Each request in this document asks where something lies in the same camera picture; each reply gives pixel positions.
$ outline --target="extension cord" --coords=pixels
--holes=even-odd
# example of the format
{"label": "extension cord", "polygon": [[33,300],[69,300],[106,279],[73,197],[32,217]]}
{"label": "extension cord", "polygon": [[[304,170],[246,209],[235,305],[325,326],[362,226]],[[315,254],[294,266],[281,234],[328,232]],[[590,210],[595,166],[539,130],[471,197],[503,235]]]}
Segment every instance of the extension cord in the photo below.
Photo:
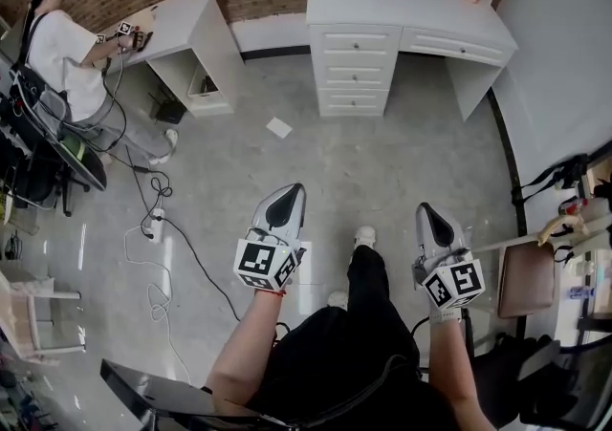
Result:
{"label": "extension cord", "polygon": [[153,234],[150,241],[153,244],[159,244],[164,237],[164,223],[165,223],[165,212],[163,208],[155,208],[152,212],[153,219],[151,220],[151,227],[148,231]]}

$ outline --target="concrete floor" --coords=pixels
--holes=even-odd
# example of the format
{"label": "concrete floor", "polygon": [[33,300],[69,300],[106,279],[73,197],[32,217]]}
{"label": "concrete floor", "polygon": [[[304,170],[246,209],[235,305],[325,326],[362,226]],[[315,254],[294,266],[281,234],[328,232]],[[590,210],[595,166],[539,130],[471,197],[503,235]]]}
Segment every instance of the concrete floor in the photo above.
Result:
{"label": "concrete floor", "polygon": [[[420,202],[448,208],[471,227],[475,246],[515,236],[510,178],[491,108],[481,103],[466,123],[461,120],[444,59],[401,55],[385,116],[378,119],[321,119],[308,55],[259,59],[249,68],[264,79],[260,93],[232,116],[185,117],[176,155],[161,168],[174,190],[164,200],[167,217],[187,233],[239,315],[252,291],[231,271],[236,242],[256,205],[287,183],[306,187],[302,239],[312,242],[310,267],[295,277],[281,313],[291,327],[322,307],[331,291],[346,289],[360,225],[378,231],[391,297],[408,327],[427,315],[409,269],[419,254],[414,211]],[[284,140],[265,127],[274,116],[294,127]],[[153,202],[149,179],[142,176],[141,182]],[[33,368],[51,385],[40,379],[35,390],[69,431],[140,429],[99,377],[102,358],[186,381],[165,322],[150,318],[147,286],[167,290],[167,278],[162,269],[130,264],[123,254],[123,233],[145,213],[132,171],[113,162],[108,183],[103,193],[76,191],[71,219],[59,211],[40,215],[38,234],[24,238],[28,269],[47,271],[60,290],[83,296],[54,310],[65,321],[57,325],[64,337],[77,341],[77,326],[85,331],[87,352],[63,356],[58,367]],[[180,234],[168,226],[164,235],[155,246],[132,232],[129,254],[171,270],[172,341],[192,383],[202,386],[235,321]],[[476,336],[489,333],[495,321],[473,312]],[[426,327],[417,343],[426,360]]]}

